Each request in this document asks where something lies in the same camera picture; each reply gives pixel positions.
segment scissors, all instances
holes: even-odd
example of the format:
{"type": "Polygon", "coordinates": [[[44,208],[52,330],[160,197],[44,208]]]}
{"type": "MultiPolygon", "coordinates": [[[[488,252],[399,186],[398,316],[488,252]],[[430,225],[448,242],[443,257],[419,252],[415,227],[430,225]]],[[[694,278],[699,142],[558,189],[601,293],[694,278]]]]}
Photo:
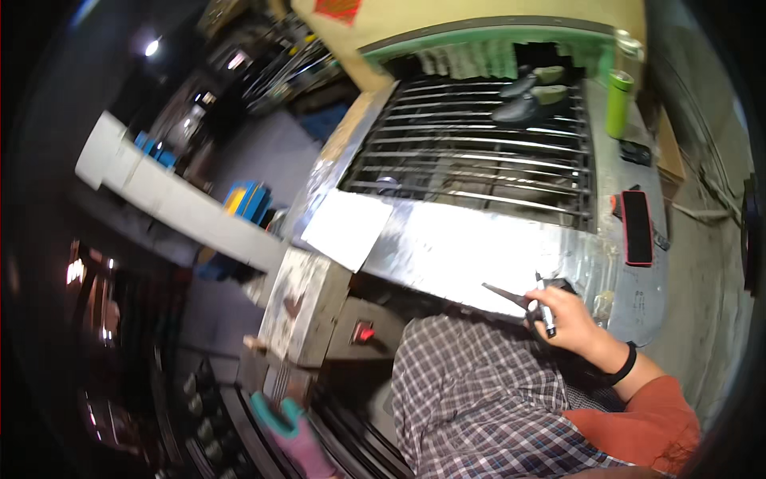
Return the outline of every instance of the scissors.
{"type": "MultiPolygon", "coordinates": [[[[535,272],[535,280],[537,281],[538,288],[545,288],[545,283],[540,277],[540,273],[535,272]]],[[[556,325],[553,322],[553,312],[546,305],[539,303],[537,300],[530,300],[527,297],[519,294],[510,293],[506,290],[493,286],[492,284],[482,283],[486,289],[492,291],[495,294],[512,301],[517,306],[521,307],[525,311],[525,319],[529,322],[529,332],[532,333],[532,337],[544,346],[548,345],[540,332],[535,327],[535,321],[542,321],[545,323],[545,331],[548,334],[548,338],[556,336],[556,325]]]]}

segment black wristband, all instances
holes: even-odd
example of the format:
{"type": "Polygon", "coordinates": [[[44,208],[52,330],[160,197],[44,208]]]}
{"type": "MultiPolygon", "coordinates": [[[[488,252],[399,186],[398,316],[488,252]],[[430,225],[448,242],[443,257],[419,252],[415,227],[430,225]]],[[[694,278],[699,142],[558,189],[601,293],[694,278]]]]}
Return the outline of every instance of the black wristband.
{"type": "Polygon", "coordinates": [[[627,360],[623,367],[614,374],[604,374],[604,379],[606,379],[608,385],[615,385],[622,381],[633,368],[633,365],[636,364],[636,343],[628,341],[627,345],[630,348],[630,352],[627,354],[627,360]]]}

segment orange sleeve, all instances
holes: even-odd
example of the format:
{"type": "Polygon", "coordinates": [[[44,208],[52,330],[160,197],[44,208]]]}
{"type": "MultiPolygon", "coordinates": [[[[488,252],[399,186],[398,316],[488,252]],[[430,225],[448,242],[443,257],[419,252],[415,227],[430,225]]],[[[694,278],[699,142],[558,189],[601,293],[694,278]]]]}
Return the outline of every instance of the orange sleeve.
{"type": "Polygon", "coordinates": [[[699,443],[699,422],[678,381],[649,381],[625,412],[564,411],[589,442],[610,456],[672,474],[680,471],[699,443]]]}

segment teal glove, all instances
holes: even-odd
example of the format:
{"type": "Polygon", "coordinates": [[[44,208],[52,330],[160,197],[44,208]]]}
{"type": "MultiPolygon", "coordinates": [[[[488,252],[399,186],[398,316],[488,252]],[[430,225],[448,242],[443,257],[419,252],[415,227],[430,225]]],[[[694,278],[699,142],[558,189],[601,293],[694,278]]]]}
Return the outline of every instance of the teal glove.
{"type": "Polygon", "coordinates": [[[255,416],[266,425],[274,441],[302,469],[308,479],[338,477],[338,471],[327,461],[322,446],[311,430],[306,412],[291,398],[282,401],[282,413],[287,423],[281,421],[269,409],[266,398],[260,392],[250,397],[255,416]]]}

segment green water bottle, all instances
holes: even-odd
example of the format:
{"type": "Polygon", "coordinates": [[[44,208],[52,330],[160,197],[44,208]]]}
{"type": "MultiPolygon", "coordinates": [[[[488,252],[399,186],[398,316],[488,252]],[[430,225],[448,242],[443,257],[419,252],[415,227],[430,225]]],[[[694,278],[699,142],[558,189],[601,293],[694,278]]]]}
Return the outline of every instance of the green water bottle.
{"type": "Polygon", "coordinates": [[[627,108],[630,91],[633,89],[633,77],[624,71],[609,73],[609,97],[607,98],[607,134],[612,138],[622,138],[627,120],[627,108]]]}

